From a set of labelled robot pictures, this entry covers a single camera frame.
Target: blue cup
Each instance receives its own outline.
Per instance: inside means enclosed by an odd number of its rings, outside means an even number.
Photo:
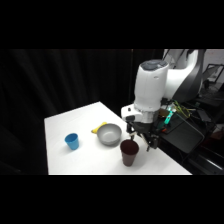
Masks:
[[[79,147],[79,139],[77,134],[70,134],[65,138],[65,142],[68,144],[70,149],[76,150]]]

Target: metal frame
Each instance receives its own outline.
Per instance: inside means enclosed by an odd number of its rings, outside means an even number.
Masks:
[[[166,56],[168,55],[170,49],[167,50],[166,55],[163,57],[163,61],[165,60]]]
[[[208,64],[206,70],[204,72],[206,72],[209,69],[209,66],[216,66],[216,65],[220,65],[222,66],[222,70],[220,71],[219,75],[217,76],[216,80],[214,82],[209,80],[209,83],[216,83],[217,80],[219,79],[220,75],[222,74],[223,70],[224,70],[224,65],[223,64]]]

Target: bowl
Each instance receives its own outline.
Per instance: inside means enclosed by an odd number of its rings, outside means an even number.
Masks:
[[[97,131],[100,142],[104,145],[113,145],[121,139],[121,128],[116,124],[105,124]]]

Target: dark red cup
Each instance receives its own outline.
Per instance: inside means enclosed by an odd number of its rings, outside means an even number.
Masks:
[[[120,148],[124,165],[128,167],[132,166],[139,151],[138,144],[132,140],[125,140],[121,143]]]

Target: cup rim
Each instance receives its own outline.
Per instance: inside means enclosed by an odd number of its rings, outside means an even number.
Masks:
[[[135,152],[135,153],[127,153],[127,152],[125,152],[125,150],[122,149],[122,146],[123,146],[123,144],[125,144],[125,142],[132,142],[132,143],[137,147],[136,152]],[[137,155],[138,152],[139,152],[139,145],[138,145],[138,143],[135,142],[135,141],[132,141],[132,140],[130,140],[130,139],[126,139],[126,140],[124,140],[123,142],[121,142],[121,144],[120,144],[120,150],[121,150],[122,153],[124,153],[124,154],[127,155],[127,156],[134,156],[134,155]]]
[[[68,137],[70,137],[70,136],[74,136],[74,140],[72,140],[72,141],[68,141],[68,140],[66,140]],[[72,133],[72,134],[69,134],[69,135],[67,135],[66,137],[65,137],[65,142],[66,143],[72,143],[72,142],[75,142],[75,141],[77,141],[77,139],[78,139],[78,135],[76,134],[76,133]]]

